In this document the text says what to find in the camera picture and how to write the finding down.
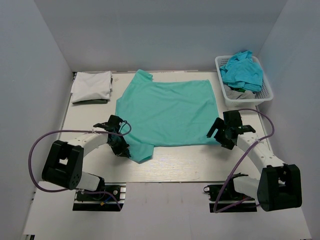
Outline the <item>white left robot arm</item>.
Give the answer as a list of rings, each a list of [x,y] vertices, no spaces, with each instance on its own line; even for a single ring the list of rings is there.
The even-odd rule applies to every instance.
[[[84,172],[84,158],[102,145],[109,145],[115,156],[129,158],[129,147],[124,136],[132,130],[131,125],[116,115],[107,122],[97,123],[92,130],[65,130],[66,133],[81,133],[68,140],[56,140],[51,145],[41,177],[44,181],[67,190],[88,191],[99,200],[105,196],[105,180]]]

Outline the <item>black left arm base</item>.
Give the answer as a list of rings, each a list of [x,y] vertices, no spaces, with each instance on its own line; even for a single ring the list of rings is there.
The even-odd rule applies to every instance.
[[[125,183],[106,183],[95,194],[77,189],[73,211],[78,212],[120,212],[126,197]]]

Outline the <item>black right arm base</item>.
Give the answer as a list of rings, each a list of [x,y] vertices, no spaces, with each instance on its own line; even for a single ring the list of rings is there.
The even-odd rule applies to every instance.
[[[241,201],[247,196],[243,193],[239,193],[235,191],[234,188],[234,178],[238,177],[247,177],[247,174],[238,173],[232,176],[232,179],[228,182],[226,185],[226,188],[223,190],[223,193],[218,201],[217,204],[217,210],[227,207],[228,205],[231,205],[233,203],[236,203],[238,201]],[[216,202],[216,199],[218,197],[218,194],[223,187],[223,182],[213,183],[205,186],[203,188],[203,192],[205,194],[208,194],[209,196],[209,211],[210,213],[214,213],[214,205]],[[253,198],[250,198],[241,204],[238,204],[236,206],[230,207],[222,213],[254,213],[257,212],[258,205],[256,204],[256,201]]]

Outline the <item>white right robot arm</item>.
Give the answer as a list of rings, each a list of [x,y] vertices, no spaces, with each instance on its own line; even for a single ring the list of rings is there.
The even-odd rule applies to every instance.
[[[217,193],[214,213],[227,211],[251,199],[266,212],[302,206],[300,169],[282,161],[263,144],[263,140],[273,136],[272,133],[258,137],[251,125],[243,124],[239,110],[229,110],[223,112],[223,118],[216,118],[206,136],[213,137],[223,148],[238,147],[244,152]],[[259,179],[236,173],[246,157],[259,171]]]

